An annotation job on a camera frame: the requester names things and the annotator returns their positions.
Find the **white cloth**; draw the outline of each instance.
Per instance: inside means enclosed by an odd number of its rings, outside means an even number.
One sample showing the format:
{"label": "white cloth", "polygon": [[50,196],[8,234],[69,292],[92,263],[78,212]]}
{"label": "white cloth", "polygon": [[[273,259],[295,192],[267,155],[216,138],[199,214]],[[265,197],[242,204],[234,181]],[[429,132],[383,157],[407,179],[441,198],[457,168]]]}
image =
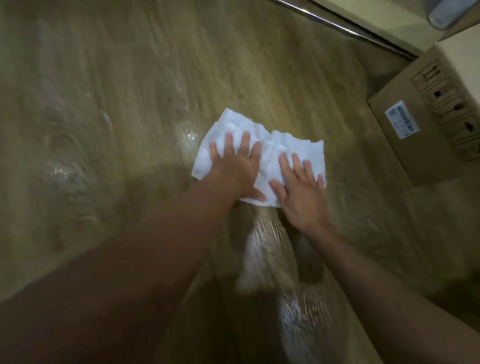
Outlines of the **white cloth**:
{"label": "white cloth", "polygon": [[235,152],[237,152],[244,132],[250,132],[250,149],[252,149],[253,144],[257,141],[260,140],[262,143],[260,171],[254,186],[263,192],[266,201],[260,202],[252,198],[244,198],[242,201],[257,206],[280,207],[274,192],[268,185],[268,181],[277,180],[284,183],[278,162],[281,153],[287,155],[290,166],[293,166],[292,153],[297,153],[301,161],[308,159],[312,163],[315,178],[317,178],[319,173],[325,176],[323,141],[312,143],[310,140],[297,139],[289,133],[281,133],[277,130],[269,133],[263,125],[254,123],[245,116],[230,109],[225,109],[220,119],[213,124],[212,128],[202,140],[193,166],[192,176],[201,180],[212,168],[212,161],[210,159],[211,142],[216,143],[218,153],[222,156],[225,147],[225,135],[232,133],[233,146]]}

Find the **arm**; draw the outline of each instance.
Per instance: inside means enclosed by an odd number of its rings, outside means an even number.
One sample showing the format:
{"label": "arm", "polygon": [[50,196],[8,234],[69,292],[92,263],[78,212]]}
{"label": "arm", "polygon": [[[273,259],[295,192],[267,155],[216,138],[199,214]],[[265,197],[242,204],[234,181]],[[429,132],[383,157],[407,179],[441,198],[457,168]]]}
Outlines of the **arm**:
{"label": "arm", "polygon": [[65,362],[121,341],[148,320],[164,330],[235,201],[264,199],[253,187],[261,145],[249,156],[249,142],[246,133],[235,155],[227,135],[223,158],[211,144],[212,170],[189,191],[0,305],[0,357]]}
{"label": "arm", "polygon": [[321,175],[280,157],[288,192],[271,181],[285,214],[323,257],[386,363],[478,363],[480,334],[410,290],[351,246],[329,220]]}

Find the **wood grain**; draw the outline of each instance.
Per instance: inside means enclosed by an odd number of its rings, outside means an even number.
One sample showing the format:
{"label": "wood grain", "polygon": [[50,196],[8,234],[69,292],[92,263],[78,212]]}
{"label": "wood grain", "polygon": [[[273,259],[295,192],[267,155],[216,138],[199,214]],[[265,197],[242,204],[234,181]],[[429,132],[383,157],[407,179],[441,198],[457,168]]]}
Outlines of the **wood grain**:
{"label": "wood grain", "polygon": [[[480,329],[478,176],[412,190],[365,101],[405,61],[265,0],[19,0],[0,29],[2,299],[188,188],[229,107],[325,140],[342,232]],[[167,336],[117,362],[379,363],[299,244],[277,210],[239,203]]]}

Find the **metal bar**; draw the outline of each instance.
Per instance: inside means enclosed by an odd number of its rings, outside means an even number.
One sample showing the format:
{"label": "metal bar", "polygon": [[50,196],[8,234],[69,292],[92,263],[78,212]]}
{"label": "metal bar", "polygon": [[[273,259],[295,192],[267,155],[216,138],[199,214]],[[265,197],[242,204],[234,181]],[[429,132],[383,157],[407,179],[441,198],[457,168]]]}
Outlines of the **metal bar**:
{"label": "metal bar", "polygon": [[[411,54],[410,52],[394,45],[394,44],[391,44],[389,42],[387,42],[386,40],[380,38],[380,37],[377,37],[375,35],[369,35],[369,34],[361,34],[361,33],[358,33],[356,32],[355,30],[352,30],[352,29],[348,29],[348,28],[345,28],[344,26],[340,25],[340,24],[337,24],[335,22],[332,22],[328,19],[325,19],[313,12],[311,12],[310,10],[308,9],[305,9],[304,7],[301,7],[301,6],[298,6],[298,5],[295,5],[291,2],[289,2],[288,0],[272,0],[276,3],[279,3],[283,6],[286,6],[287,8],[289,9],[292,9],[302,15],[305,15],[305,16],[308,16],[309,18],[312,18],[313,20],[319,22],[319,23],[322,23],[322,24],[325,24],[329,27],[332,27],[342,33],[345,33],[349,36],[352,36],[354,38],[357,38],[357,39],[360,39],[362,41],[365,41],[367,43],[370,43],[378,48],[381,48],[381,49],[385,49],[389,52],[392,52],[392,53],[395,53],[395,54],[398,54],[406,59],[408,59],[409,61],[414,61],[417,59],[417,56]],[[334,12],[331,12],[330,10],[328,9],[325,9],[326,11],[334,14],[337,16],[337,14],[335,14]]]}

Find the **box label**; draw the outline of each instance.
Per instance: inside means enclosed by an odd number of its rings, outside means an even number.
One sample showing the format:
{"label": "box label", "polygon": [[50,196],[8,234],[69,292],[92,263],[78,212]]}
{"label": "box label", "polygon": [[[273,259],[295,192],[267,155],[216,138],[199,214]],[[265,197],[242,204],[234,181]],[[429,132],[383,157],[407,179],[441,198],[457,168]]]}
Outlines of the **box label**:
{"label": "box label", "polygon": [[385,111],[385,115],[400,139],[405,139],[420,130],[403,101],[397,102]]}

